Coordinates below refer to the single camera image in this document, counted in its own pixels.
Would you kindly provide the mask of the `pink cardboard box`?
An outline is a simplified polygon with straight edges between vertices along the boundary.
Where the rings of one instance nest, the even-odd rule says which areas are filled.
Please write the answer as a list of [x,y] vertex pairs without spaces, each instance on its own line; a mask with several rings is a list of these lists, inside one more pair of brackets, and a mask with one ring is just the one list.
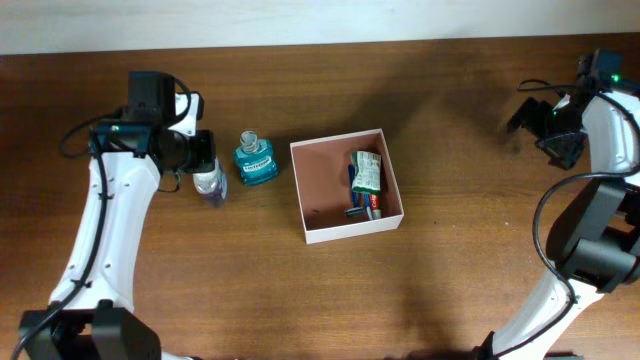
[[[377,153],[381,161],[381,217],[347,216],[352,207],[348,165],[357,150]],[[391,157],[381,129],[290,144],[305,242],[308,245],[395,230],[404,209]]]

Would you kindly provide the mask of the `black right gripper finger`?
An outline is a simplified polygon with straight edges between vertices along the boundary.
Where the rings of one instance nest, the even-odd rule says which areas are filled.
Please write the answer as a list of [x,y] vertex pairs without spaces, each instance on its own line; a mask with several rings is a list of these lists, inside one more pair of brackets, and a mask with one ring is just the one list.
[[547,118],[552,113],[552,106],[546,101],[527,98],[507,123],[507,131],[513,133],[524,128],[534,136],[547,136]]
[[572,169],[585,149],[586,135],[582,132],[562,133],[538,140],[535,145],[549,158],[549,164],[563,170]]

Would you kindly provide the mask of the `green white tissue packet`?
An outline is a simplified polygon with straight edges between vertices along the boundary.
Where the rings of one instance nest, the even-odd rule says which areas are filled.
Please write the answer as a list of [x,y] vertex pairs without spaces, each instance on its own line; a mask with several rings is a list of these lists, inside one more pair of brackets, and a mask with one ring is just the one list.
[[356,151],[351,154],[355,169],[351,188],[356,193],[379,195],[382,157],[377,153]]

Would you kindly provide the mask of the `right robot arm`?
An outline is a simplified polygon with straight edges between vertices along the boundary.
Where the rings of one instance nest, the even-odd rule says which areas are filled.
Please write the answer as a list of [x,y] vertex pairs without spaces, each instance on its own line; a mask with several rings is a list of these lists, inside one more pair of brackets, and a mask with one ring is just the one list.
[[572,84],[522,81],[552,90],[556,105],[525,100],[508,123],[523,128],[552,165],[569,170],[585,150],[590,170],[552,185],[532,221],[546,270],[519,312],[473,349],[474,359],[546,359],[590,305],[639,279],[639,85],[623,77],[620,54],[581,57]]

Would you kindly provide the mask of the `blue disposable razor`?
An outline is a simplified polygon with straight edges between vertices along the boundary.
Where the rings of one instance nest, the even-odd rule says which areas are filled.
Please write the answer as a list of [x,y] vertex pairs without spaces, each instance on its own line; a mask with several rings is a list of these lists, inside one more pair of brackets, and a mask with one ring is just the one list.
[[[349,176],[349,187],[351,188],[354,180],[355,180],[356,170],[353,164],[348,166],[348,176]],[[355,192],[352,188],[350,189],[350,201],[351,207],[345,211],[345,215],[347,217],[353,217],[356,215],[363,214],[365,212],[365,208],[360,205],[360,197],[357,192]]]

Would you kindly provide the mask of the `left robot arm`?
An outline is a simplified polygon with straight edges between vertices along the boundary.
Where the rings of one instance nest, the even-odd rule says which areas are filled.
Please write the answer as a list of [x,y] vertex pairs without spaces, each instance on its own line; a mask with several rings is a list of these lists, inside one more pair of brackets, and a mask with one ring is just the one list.
[[197,127],[203,106],[172,75],[132,71],[127,104],[85,122],[90,183],[75,244],[47,308],[23,313],[14,358],[171,358],[134,314],[133,278],[163,176],[190,174],[200,194],[227,194],[214,136]]

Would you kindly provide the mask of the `blue white toothbrush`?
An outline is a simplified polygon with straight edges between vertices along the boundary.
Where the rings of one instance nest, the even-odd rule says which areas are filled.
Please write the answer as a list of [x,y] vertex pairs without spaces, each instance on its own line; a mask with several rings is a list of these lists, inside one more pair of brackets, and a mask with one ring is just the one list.
[[364,205],[365,205],[365,211],[368,217],[369,221],[374,220],[374,216],[373,216],[373,209],[371,206],[371,201],[370,201],[370,194],[363,194],[363,199],[364,199]]

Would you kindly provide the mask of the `clear foam pump bottle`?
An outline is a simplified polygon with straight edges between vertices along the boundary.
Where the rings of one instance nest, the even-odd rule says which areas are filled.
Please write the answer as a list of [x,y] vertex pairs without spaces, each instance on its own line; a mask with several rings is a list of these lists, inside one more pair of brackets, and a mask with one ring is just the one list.
[[226,174],[218,159],[214,160],[214,169],[210,172],[193,175],[195,189],[212,207],[222,207],[228,195]]

